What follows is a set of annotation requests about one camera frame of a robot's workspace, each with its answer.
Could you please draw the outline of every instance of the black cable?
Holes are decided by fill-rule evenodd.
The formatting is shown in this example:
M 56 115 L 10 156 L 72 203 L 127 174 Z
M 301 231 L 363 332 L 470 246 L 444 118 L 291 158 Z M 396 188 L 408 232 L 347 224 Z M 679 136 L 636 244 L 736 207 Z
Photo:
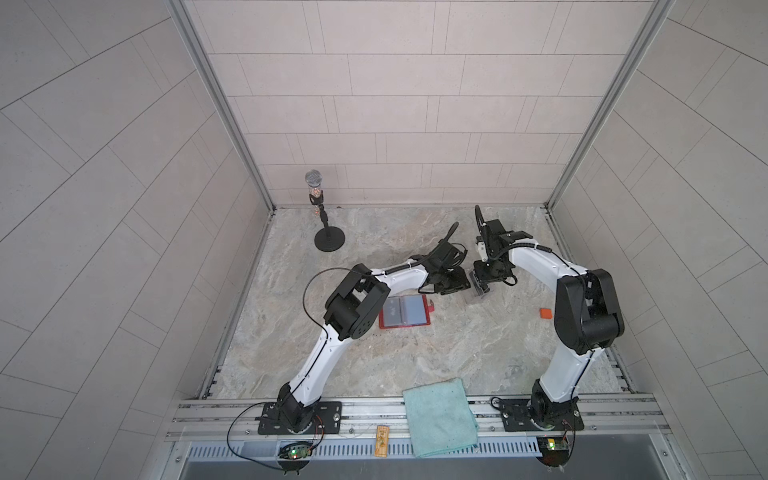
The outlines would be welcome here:
M 253 405 L 251 405 L 251 406 L 250 406 L 250 407 L 248 407 L 247 409 L 245 409 L 245 410 L 243 410 L 242 412 L 240 412 L 240 414 L 239 414 L 238 416 L 236 416 L 236 417 L 235 417 L 235 419 L 232 421 L 232 423 L 230 423 L 230 427 L 229 427 L 229 429 L 227 430 L 227 448 L 228 448 L 228 449 L 230 450 L 230 452 L 232 452 L 232 454 L 233 454 L 233 455 L 235 455 L 236 457 L 240 457 L 240 458 L 243 458 L 243 459 L 245 459 L 245 460 L 250 460 L 250 461 L 252 461 L 252 462 L 254 462 L 254 463 L 257 463 L 257 464 L 259 464 L 259 465 L 261 465 L 261 466 L 263 466 L 263 467 L 267 467 L 267 468 L 269 468 L 269 469 L 271 469 L 271 470 L 277 470 L 278 472 L 284 472 L 284 470 L 283 470 L 282 468 L 280 468 L 280 467 L 273 467 L 272 465 L 267 465 L 266 463 L 262 463 L 262 462 L 259 462 L 258 460 L 254 459 L 254 458 L 242 456 L 241 454 L 239 454 L 239 453 L 235 452 L 235 451 L 234 451 L 234 449 L 232 449 L 232 445 L 230 445 L 230 432 L 232 432 L 232 427 L 234 427 L 234 425 L 235 425 L 235 422 L 237 422 L 237 420 L 239 420 L 239 419 L 240 419 L 240 417 L 241 417 L 241 416 L 243 416 L 243 414 L 244 414 L 245 412 L 247 412 L 248 410 L 252 409 L 252 408 L 253 408 L 253 407 L 255 407 L 255 406 L 258 406 L 258 405 L 264 405 L 264 404 L 266 404 L 266 403 L 268 403 L 268 402 L 258 402 L 258 403 L 254 403 Z

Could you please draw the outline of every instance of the tile wall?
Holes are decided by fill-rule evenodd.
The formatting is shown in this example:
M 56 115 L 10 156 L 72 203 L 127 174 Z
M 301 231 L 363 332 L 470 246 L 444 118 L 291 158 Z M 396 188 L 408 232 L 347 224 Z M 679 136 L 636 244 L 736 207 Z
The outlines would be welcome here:
M 650 2 L 187 0 L 277 204 L 541 204 Z
M 0 477 L 135 479 L 268 209 L 161 0 L 0 3 Z
M 678 0 L 554 216 L 699 479 L 768 478 L 768 3 Z

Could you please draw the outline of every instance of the metal frame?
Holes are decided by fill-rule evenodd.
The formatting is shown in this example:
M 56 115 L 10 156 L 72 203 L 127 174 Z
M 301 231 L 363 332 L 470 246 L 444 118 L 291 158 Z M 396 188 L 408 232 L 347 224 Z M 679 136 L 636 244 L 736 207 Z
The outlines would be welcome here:
M 224 95 L 224 92 L 221 89 L 221 83 L 216 76 L 216 72 L 208 61 L 203 45 L 197 37 L 189 12 L 187 12 L 187 7 L 184 5 L 183 0 L 165 0 L 165 2 L 168 11 L 170 12 L 170 16 L 174 20 L 179 34 L 181 35 L 181 39 L 184 41 L 184 44 L 187 46 L 187 50 L 192 57 L 192 62 L 194 62 L 197 72 L 203 79 L 206 89 L 210 92 L 216 110 L 221 115 L 224 128 L 227 129 L 227 133 L 230 135 L 230 139 L 232 140 L 237 153 L 240 155 L 240 158 L 243 159 L 250 176 L 256 182 L 256 186 L 264 199 L 264 203 L 274 211 L 275 203 L 272 201 L 270 192 L 267 190 L 264 180 L 256 168 L 256 162 L 253 161 L 253 155 L 250 153 L 245 138 L 243 137 L 243 133 L 237 126 L 232 109 L 227 103 L 227 96 Z
M 594 139 L 597 138 L 600 133 L 600 129 L 602 129 L 605 124 L 608 115 L 613 111 L 621 93 L 627 87 L 630 78 L 632 78 L 635 70 L 637 70 L 637 66 L 643 59 L 645 52 L 648 50 L 648 47 L 654 41 L 656 34 L 661 29 L 664 20 L 667 18 L 667 12 L 672 7 L 674 1 L 675 0 L 656 0 L 650 7 L 650 11 L 645 16 L 645 20 L 643 21 L 640 30 L 637 31 L 637 35 L 635 35 L 632 45 L 629 47 L 629 50 L 627 50 L 627 54 L 624 56 L 624 60 L 621 62 L 614 79 L 611 81 L 608 90 L 600 100 L 600 104 L 598 104 L 597 110 L 595 110 L 594 115 L 592 115 L 592 119 L 589 121 L 587 129 L 584 131 L 584 134 L 581 135 L 581 139 L 579 140 L 578 145 L 576 145 L 574 153 L 571 155 L 571 159 L 565 165 L 565 169 L 563 170 L 563 174 L 560 177 L 558 184 L 555 185 L 549 200 L 547 200 L 545 204 L 549 210 L 552 210 L 563 196 L 565 188 L 568 186 L 571 178 L 576 174 L 576 170 L 579 165 L 581 165 L 589 148 L 594 143 Z

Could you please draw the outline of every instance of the marble floor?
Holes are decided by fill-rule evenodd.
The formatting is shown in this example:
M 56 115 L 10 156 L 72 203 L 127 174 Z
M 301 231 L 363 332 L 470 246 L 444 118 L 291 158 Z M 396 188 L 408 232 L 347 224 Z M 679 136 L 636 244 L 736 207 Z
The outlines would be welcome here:
M 485 207 L 483 213 L 555 247 L 540 207 Z M 345 231 L 346 243 L 324 253 L 313 245 L 320 223 L 311 210 L 277 211 L 213 397 L 275 398 L 296 375 L 319 335 L 301 307 L 304 286 L 316 272 L 402 263 L 409 255 L 428 253 L 455 221 L 452 242 L 470 249 L 463 267 L 469 271 L 478 258 L 471 207 L 338 208 L 329 216 Z M 332 271 L 313 282 L 307 308 L 315 318 L 322 319 L 325 299 L 345 275 Z M 518 278 L 514 287 L 493 284 L 480 303 L 467 304 L 460 293 L 430 296 L 435 302 L 430 326 L 380 330 L 374 324 L 336 365 L 324 396 L 399 396 L 404 389 L 454 377 L 462 378 L 469 395 L 529 393 L 557 345 L 551 320 L 538 315 L 542 307 L 554 308 L 554 294 L 525 271 Z M 604 356 L 581 380 L 584 393 L 620 390 Z

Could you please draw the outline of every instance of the microfiber cloth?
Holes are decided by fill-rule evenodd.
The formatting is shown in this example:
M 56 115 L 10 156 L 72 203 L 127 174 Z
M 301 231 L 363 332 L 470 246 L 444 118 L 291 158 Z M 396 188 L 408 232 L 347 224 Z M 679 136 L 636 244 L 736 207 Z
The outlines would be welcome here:
M 413 454 L 429 457 L 478 442 L 478 424 L 469 409 L 461 379 L 406 390 L 408 428 Z

